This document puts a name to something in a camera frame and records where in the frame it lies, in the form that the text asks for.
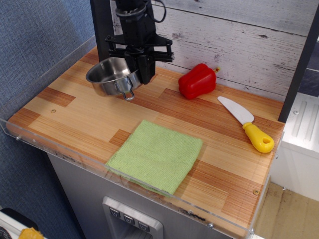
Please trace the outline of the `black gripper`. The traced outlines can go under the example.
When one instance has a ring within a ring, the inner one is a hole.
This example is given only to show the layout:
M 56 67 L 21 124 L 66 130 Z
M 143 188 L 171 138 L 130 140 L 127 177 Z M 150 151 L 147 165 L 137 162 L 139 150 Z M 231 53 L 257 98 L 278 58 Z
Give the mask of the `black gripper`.
M 155 75 L 155 61 L 173 61 L 172 41 L 157 35 L 158 21 L 151 13 L 118 13 L 117 16 L 123 33 L 105 38 L 110 55 L 125 57 L 129 71 L 132 73 L 139 68 L 142 83 L 148 84 Z

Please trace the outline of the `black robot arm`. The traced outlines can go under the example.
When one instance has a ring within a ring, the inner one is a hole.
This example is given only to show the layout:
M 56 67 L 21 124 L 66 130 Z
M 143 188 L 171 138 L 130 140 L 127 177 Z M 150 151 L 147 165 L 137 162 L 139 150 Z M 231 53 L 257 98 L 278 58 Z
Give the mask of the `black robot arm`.
M 155 75 L 156 62 L 172 62 L 172 40 L 156 33 L 156 23 L 150 0 L 117 0 L 116 16 L 123 34 L 107 36 L 111 57 L 125 59 L 131 72 L 138 71 L 140 82 L 148 84 Z

